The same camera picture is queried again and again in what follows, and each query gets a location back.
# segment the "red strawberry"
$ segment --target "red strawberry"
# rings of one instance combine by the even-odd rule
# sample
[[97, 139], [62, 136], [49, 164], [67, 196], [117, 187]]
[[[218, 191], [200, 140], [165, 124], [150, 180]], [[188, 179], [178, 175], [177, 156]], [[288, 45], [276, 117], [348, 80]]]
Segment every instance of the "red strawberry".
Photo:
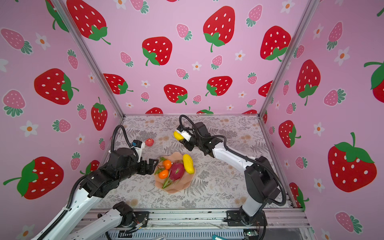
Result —
[[142, 48], [144, 56], [148, 58], [145, 63], [146, 66], [148, 66], [148, 61], [151, 61], [154, 65], [165, 65], [168, 63], [172, 53], [172, 43], [164, 36], [145, 39], [142, 43]]
[[103, 75], [114, 94], [124, 94], [126, 93], [126, 91], [133, 92], [133, 90], [128, 90], [127, 82], [124, 80], [124, 78], [120, 77], [119, 75], [107, 73], [103, 73]]
[[87, 168], [85, 169], [85, 173], [83, 173], [81, 170], [80, 173], [84, 175], [89, 174], [90, 172], [95, 171], [99, 167], [99, 164], [99, 161], [93, 160], [90, 164], [88, 164]]
[[78, 152], [75, 152], [73, 153], [72, 155], [72, 159], [71, 159], [71, 168], [72, 170], [76, 170], [80, 165], [80, 153]]
[[17, 90], [9, 90], [3, 97], [4, 111], [6, 115], [11, 117], [18, 117], [23, 114], [23, 108], [25, 108], [25, 101], [22, 94]]
[[163, 114], [160, 108], [151, 108], [145, 114]]
[[346, 212], [338, 212], [335, 214], [337, 222], [349, 232], [355, 231], [357, 234], [362, 233], [362, 225], [354, 216], [349, 216]]
[[45, 99], [59, 105], [68, 104], [73, 97], [71, 80], [62, 70], [52, 68], [35, 79], [35, 91]]
[[207, 82], [207, 94], [210, 93], [213, 96], [221, 96], [226, 93], [229, 87], [232, 85], [232, 78], [228, 76], [214, 77]]
[[332, 31], [329, 33], [329, 36], [328, 36], [327, 49], [329, 51], [337, 45], [337, 40], [341, 38], [342, 34], [343, 34], [343, 23], [338, 22], [333, 27]]
[[91, 117], [93, 124], [98, 131], [101, 131], [104, 128], [104, 125], [107, 121], [108, 112], [107, 109], [101, 104], [100, 98], [99, 102], [95, 103], [91, 109]]
[[312, 60], [306, 60], [301, 66], [296, 82], [296, 92], [301, 98], [306, 98], [304, 106], [307, 105], [308, 96], [314, 94], [320, 84], [320, 71]]
[[217, 10], [204, 23], [203, 32], [205, 40], [213, 45], [220, 47], [228, 43], [235, 31], [235, 11], [229, 6], [224, 6]]
[[266, 95], [268, 94], [269, 92], [269, 89], [271, 88], [271, 85], [272, 85], [272, 81], [262, 85], [260, 88], [259, 88], [259, 95], [262, 95], [263, 97], [266, 97]]
[[1, 28], [0, 32], [12, 48], [20, 50], [24, 54], [32, 53], [31, 45], [28, 41], [24, 41], [24, 38], [20, 33], [7, 28]]
[[344, 192], [353, 192], [370, 184], [377, 170], [369, 154], [355, 147], [355, 133], [351, 132], [353, 145], [341, 142], [328, 152], [328, 164], [336, 187]]
[[64, 171], [52, 159], [38, 157], [22, 170], [22, 176], [9, 179], [7, 183], [20, 179], [17, 191], [26, 199], [36, 199], [57, 187], [63, 180]]
[[166, 94], [168, 100], [172, 103], [185, 102], [185, 104], [187, 105], [187, 102], [185, 100], [188, 97], [188, 92], [185, 88], [172, 84], [167, 84], [164, 86], [164, 93]]
[[87, 119], [87, 110], [84, 108], [84, 105], [79, 103], [79, 105], [77, 105], [77, 111], [79, 111], [79, 117], [81, 117], [82, 120]]
[[67, 0], [67, 8], [81, 35], [95, 41], [107, 36], [107, 23], [96, 9], [82, 0]]
[[67, 120], [61, 119], [54, 121], [52, 127], [56, 132], [66, 132], [71, 129], [71, 124]]
[[287, 120], [280, 124], [279, 136], [287, 148], [290, 148], [295, 144], [295, 138], [301, 138], [301, 136], [296, 137], [296, 127], [291, 120]]
[[364, 64], [364, 67], [369, 65], [380, 65], [371, 76], [371, 89], [373, 96], [384, 103], [384, 62], [368, 62]]
[[74, 51], [72, 51], [72, 49], [69, 49], [67, 53], [69, 55], [68, 62], [74, 69], [77, 69], [79, 62], [77, 61], [76, 54], [74, 53]]
[[291, 35], [279, 26], [273, 26], [264, 35], [260, 56], [262, 59], [273, 60], [283, 55], [291, 42]]

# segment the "strawberry print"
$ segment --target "strawberry print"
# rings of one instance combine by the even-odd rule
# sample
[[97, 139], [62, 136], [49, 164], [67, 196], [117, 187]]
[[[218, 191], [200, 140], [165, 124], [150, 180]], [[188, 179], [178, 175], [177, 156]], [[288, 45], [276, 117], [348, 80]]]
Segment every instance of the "strawberry print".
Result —
[[68, 53], [68, 62], [73, 67], [73, 69], [77, 69], [79, 62], [77, 61], [76, 54], [74, 53], [74, 51], [72, 51], [72, 49], [69, 49], [67, 53]]
[[77, 105], [77, 111], [78, 111], [79, 117], [80, 117], [82, 120], [86, 120], [86, 119], [87, 119], [87, 110], [84, 108], [84, 105], [82, 105], [81, 103], [79, 103], [79, 104]]
[[23, 108], [25, 108], [25, 100], [22, 94], [17, 90], [9, 90], [3, 96], [3, 103], [5, 105], [3, 110], [6, 115], [14, 118], [19, 117], [24, 113]]
[[345, 91], [341, 88], [338, 90], [333, 89], [324, 97], [324, 104], [331, 107], [336, 106], [336, 104], [340, 104], [345, 100], [346, 95]]
[[181, 68], [176, 69], [176, 74], [179, 78], [182, 78], [184, 80], [189, 78], [187, 71]]
[[57, 68], [49, 69], [35, 79], [35, 91], [43, 98], [59, 105], [68, 104], [73, 97], [71, 80], [62, 70]]
[[166, 94], [168, 100], [172, 103], [184, 102], [187, 105], [187, 102], [185, 100], [188, 97], [188, 92], [185, 88], [172, 84], [167, 84], [164, 86], [164, 93]]
[[124, 94], [127, 91], [133, 92], [133, 90], [128, 90], [127, 82], [119, 75], [107, 73], [103, 73], [103, 75], [114, 94]]
[[228, 76], [214, 77], [207, 82], [207, 94], [210, 93], [213, 96], [221, 96], [226, 93], [229, 87], [232, 85], [232, 78]]
[[369, 154], [355, 147], [355, 133], [351, 132], [353, 145], [341, 142], [328, 152], [328, 164], [336, 187], [344, 192], [356, 191], [370, 184], [377, 174]]
[[328, 51], [331, 51], [333, 48], [336, 47], [337, 41], [341, 38], [342, 34], [343, 34], [343, 23], [338, 22], [333, 27], [332, 31], [329, 33], [328, 42], [327, 42]]
[[164, 37], [147, 38], [142, 43], [143, 54], [148, 58], [145, 63], [148, 66], [148, 61], [154, 65], [165, 65], [168, 63], [170, 54], [172, 53], [172, 42]]
[[192, 39], [192, 32], [189, 30], [187, 25], [179, 23], [176, 26], [176, 30], [179, 37], [184, 38], [184, 40], [189, 41]]
[[362, 225], [360, 221], [352, 215], [348, 215], [346, 212], [338, 212], [335, 214], [337, 222], [347, 231], [353, 233], [355, 231], [357, 234], [362, 233]]
[[292, 147], [295, 144], [296, 138], [296, 127], [291, 120], [287, 120], [279, 126], [279, 136], [287, 148]]
[[107, 23], [96, 9], [82, 0], [67, 0], [67, 8], [81, 35], [95, 41], [107, 36]]
[[283, 55], [291, 42], [291, 35], [279, 26], [273, 26], [264, 34], [260, 56], [265, 60], [273, 60]]
[[99, 102], [95, 103], [91, 109], [91, 117], [96, 130], [101, 131], [107, 121], [108, 112], [105, 106], [101, 104], [100, 97], [98, 99]]
[[63, 181], [64, 171], [52, 159], [38, 157], [25, 165], [21, 175], [3, 182], [3, 185], [20, 179], [17, 191], [26, 199], [36, 199], [56, 188]]
[[229, 6], [217, 10], [204, 23], [203, 32], [205, 40], [220, 47], [227, 44], [233, 37], [235, 31], [235, 11]]
[[251, 9], [248, 13], [248, 18], [247, 18], [247, 26], [249, 28], [253, 27], [254, 25], [256, 25], [256, 22], [258, 20], [260, 20], [261, 16], [262, 16], [262, 12], [263, 12], [263, 5], [259, 4], [257, 5], [256, 7], [254, 7], [253, 9]]
[[380, 65], [371, 76], [371, 90], [373, 96], [384, 103], [384, 62], [368, 62], [364, 64], [364, 67], [369, 65]]
[[312, 60], [306, 60], [301, 66], [296, 82], [296, 92], [301, 98], [306, 98], [304, 106], [307, 106], [308, 96], [314, 94], [320, 84], [320, 71]]

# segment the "red fruit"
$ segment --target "red fruit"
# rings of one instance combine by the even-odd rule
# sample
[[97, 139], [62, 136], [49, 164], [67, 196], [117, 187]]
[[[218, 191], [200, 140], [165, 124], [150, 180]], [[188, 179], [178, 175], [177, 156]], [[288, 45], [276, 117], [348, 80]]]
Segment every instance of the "red fruit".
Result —
[[235, 31], [235, 11], [229, 6], [217, 10], [204, 23], [203, 32], [205, 40], [217, 47], [228, 43]]
[[272, 85], [272, 81], [262, 85], [260, 88], [259, 88], [259, 95], [262, 95], [263, 97], [266, 97], [266, 95], [268, 94], [269, 92], [269, 89], [271, 88], [271, 85]]
[[21, 177], [9, 179], [3, 185], [20, 179], [17, 191], [26, 199], [36, 199], [57, 187], [63, 177], [64, 171], [57, 163], [47, 157], [38, 157], [23, 168]]
[[262, 46], [260, 48], [260, 56], [262, 59], [273, 60], [283, 55], [289, 43], [291, 35], [279, 26], [273, 26], [264, 34]]
[[52, 68], [35, 79], [35, 91], [45, 99], [59, 105], [68, 104], [73, 97], [71, 80], [62, 70]]
[[207, 94], [210, 93], [213, 96], [221, 96], [226, 93], [229, 87], [232, 85], [232, 78], [228, 76], [214, 77], [207, 82]]
[[105, 109], [104, 105], [101, 104], [100, 98], [99, 102], [95, 103], [95, 105], [93, 105], [91, 109], [91, 117], [95, 128], [98, 131], [101, 131], [107, 121], [108, 112], [107, 109]]
[[295, 144], [296, 138], [301, 138], [301, 136], [296, 137], [296, 127], [294, 126], [291, 120], [287, 120], [280, 124], [279, 136], [283, 141], [284, 145], [288, 148], [292, 147]]
[[168, 100], [172, 103], [184, 102], [187, 105], [187, 102], [185, 100], [188, 97], [188, 92], [185, 88], [172, 84], [167, 84], [164, 86], [164, 93], [166, 94]]
[[355, 133], [351, 132], [353, 145], [341, 142], [328, 152], [328, 164], [336, 187], [344, 192], [353, 192], [370, 184], [377, 174], [369, 154], [355, 147]]
[[146, 66], [148, 66], [148, 61], [154, 65], [165, 65], [168, 63], [172, 53], [172, 43], [164, 36], [145, 39], [142, 43], [142, 48], [144, 56], [148, 58], [145, 63]]
[[119, 75], [107, 73], [104, 73], [103, 75], [114, 94], [124, 94], [126, 93], [126, 91], [133, 92], [133, 90], [128, 90], [127, 82], [124, 80], [124, 78], [120, 77]]
[[306, 60], [301, 66], [296, 82], [296, 92], [301, 98], [306, 98], [304, 106], [307, 105], [308, 96], [314, 94], [320, 84], [320, 71], [312, 60]]
[[82, 0], [67, 0], [67, 8], [81, 35], [95, 41], [107, 36], [107, 23], [96, 9]]

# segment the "white flower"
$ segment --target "white flower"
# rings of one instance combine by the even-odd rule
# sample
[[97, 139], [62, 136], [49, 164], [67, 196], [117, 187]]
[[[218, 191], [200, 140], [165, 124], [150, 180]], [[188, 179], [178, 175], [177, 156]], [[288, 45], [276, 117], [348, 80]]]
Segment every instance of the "white flower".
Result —
[[143, 80], [141, 80], [141, 85], [144, 86], [145, 88], [148, 88], [148, 86], [150, 86], [148, 81], [143, 81]]
[[117, 9], [124, 9], [125, 10], [125, 4], [127, 2], [127, 0], [113, 0], [115, 3], [116, 3], [116, 8]]
[[337, 62], [337, 61], [339, 62], [339, 66], [341, 66], [343, 64], [344, 60], [349, 59], [348, 51], [349, 51], [349, 47], [344, 49], [344, 51], [339, 49], [338, 56], [334, 60], [335, 62]]
[[196, 62], [195, 64], [192, 64], [192, 67], [193, 67], [193, 70], [197, 70], [197, 71], [200, 71], [200, 67], [201, 67], [201, 64], [199, 64], [198, 62]]
[[36, 131], [36, 128], [38, 127], [39, 125], [37, 124], [32, 124], [31, 121], [27, 121], [26, 122], [26, 126], [21, 126], [20, 129], [25, 131], [24, 135], [26, 137], [28, 137], [30, 134], [32, 135], [37, 135], [37, 131]]
[[47, 37], [46, 36], [40, 36], [38, 33], [36, 33], [36, 43], [40, 44], [41, 47], [46, 50], [47, 47], [50, 47], [51, 45], [47, 42]]
[[319, 192], [321, 192], [322, 189], [325, 189], [324, 185], [321, 184], [321, 179], [316, 179], [314, 178], [314, 187], [317, 188], [319, 190]]
[[243, 53], [243, 50], [240, 50], [240, 52], [235, 53], [235, 56], [236, 56], [235, 60], [240, 60], [240, 61], [242, 61], [242, 60], [243, 60], [243, 57], [245, 56], [245, 53]]
[[3, 71], [3, 72], [7, 72], [6, 68], [5, 68], [5, 65], [8, 64], [8, 61], [5, 60], [5, 59], [0, 59], [0, 70]]
[[246, 93], [244, 93], [244, 91], [242, 91], [241, 93], [239, 93], [239, 98], [244, 98], [245, 95], [246, 95]]
[[321, 26], [321, 24], [319, 23], [319, 26], [317, 26], [317, 28], [315, 30], [313, 30], [313, 33], [314, 33], [313, 39], [320, 37], [320, 33], [323, 30], [323, 28], [324, 28], [324, 26]]
[[281, 4], [283, 5], [283, 8], [281, 9], [280, 13], [283, 13], [283, 12], [289, 13], [291, 7], [295, 5], [295, 3], [292, 2], [292, 0], [284, 1]]
[[24, 226], [23, 227], [23, 231], [16, 236], [16, 239], [20, 239], [20, 240], [27, 240], [29, 239], [30, 237], [33, 237], [33, 228], [35, 227], [35, 225], [31, 225], [31, 226]]
[[84, 143], [84, 138], [85, 138], [85, 136], [83, 136], [83, 135], [81, 135], [81, 133], [79, 133], [79, 136], [76, 138], [76, 140], [78, 141], [79, 145], [81, 143]]
[[325, 128], [321, 127], [321, 122], [319, 124], [314, 124], [313, 125], [314, 127], [314, 131], [313, 131], [313, 134], [316, 134], [321, 136], [321, 132], [323, 132], [325, 130]]

